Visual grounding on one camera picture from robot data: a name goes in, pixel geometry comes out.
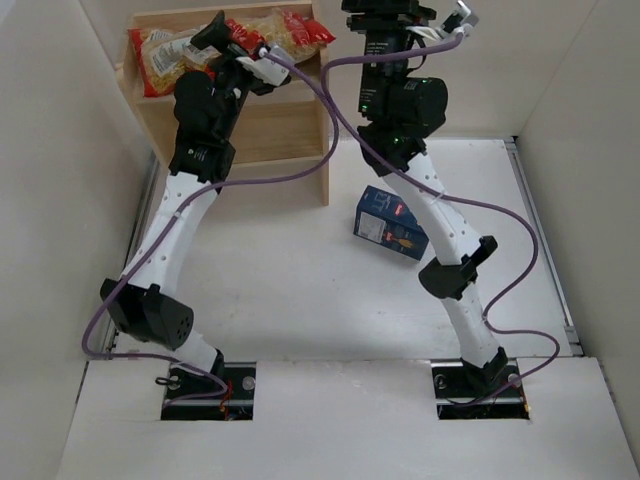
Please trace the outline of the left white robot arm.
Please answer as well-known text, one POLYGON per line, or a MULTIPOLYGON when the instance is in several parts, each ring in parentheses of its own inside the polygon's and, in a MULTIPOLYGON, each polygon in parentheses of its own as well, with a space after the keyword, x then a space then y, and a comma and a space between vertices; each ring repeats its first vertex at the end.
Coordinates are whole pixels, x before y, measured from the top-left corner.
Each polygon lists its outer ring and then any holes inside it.
POLYGON ((178 128, 164 197, 139 251, 120 279, 103 282, 100 294, 119 333, 160 346, 161 359, 191 370, 218 397, 227 390, 224 356, 195 331, 193 310, 174 294, 198 225, 231 170, 231 136, 246 98, 273 88, 246 69, 250 54, 234 40, 224 12, 190 43, 219 54, 210 73, 189 71, 176 82, 178 128))

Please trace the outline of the red pasta bag front side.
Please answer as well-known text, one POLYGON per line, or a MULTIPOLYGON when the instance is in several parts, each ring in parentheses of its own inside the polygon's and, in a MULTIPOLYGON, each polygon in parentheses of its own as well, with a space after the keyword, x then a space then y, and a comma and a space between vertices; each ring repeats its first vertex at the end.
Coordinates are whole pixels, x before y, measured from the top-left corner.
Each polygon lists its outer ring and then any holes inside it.
POLYGON ((274 8, 262 17, 229 18, 232 38, 245 50, 278 45, 296 64, 311 59, 336 37, 319 21, 288 9, 274 8))

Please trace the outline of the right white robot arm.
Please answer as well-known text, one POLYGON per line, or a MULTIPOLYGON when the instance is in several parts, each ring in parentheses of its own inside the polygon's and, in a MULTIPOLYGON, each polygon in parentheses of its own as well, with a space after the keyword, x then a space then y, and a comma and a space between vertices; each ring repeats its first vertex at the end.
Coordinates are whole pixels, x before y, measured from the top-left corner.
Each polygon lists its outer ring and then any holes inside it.
POLYGON ((365 162, 401 197, 424 230, 435 258, 419 274, 422 287, 440 299, 460 344, 469 383, 480 394, 496 388, 507 356, 482 319, 475 286, 478 266, 496 250, 445 200, 426 150, 426 138, 446 121, 448 88, 435 77, 411 74, 406 59, 362 67, 358 110, 367 120, 357 133, 365 162))

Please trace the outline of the blue Barilla pasta box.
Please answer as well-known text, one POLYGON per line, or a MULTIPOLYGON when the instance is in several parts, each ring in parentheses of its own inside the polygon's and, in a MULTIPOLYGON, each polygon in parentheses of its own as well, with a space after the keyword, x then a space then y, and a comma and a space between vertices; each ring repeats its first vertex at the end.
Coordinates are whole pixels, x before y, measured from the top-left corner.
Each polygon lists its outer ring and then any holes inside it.
POLYGON ((429 238, 402 199, 367 186, 356 207, 353 234, 388 250, 420 261, 429 238))

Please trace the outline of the red pasta bag label side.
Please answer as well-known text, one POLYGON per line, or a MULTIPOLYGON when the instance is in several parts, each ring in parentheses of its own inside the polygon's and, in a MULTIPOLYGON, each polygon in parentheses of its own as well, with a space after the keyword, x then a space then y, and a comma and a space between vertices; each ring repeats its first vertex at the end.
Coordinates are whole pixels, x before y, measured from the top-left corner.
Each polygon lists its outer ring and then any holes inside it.
POLYGON ((128 30, 143 82, 143 96, 171 94, 179 77, 188 71, 209 73, 209 63, 220 53, 213 47, 196 48, 191 40, 198 29, 173 31, 161 28, 128 30))

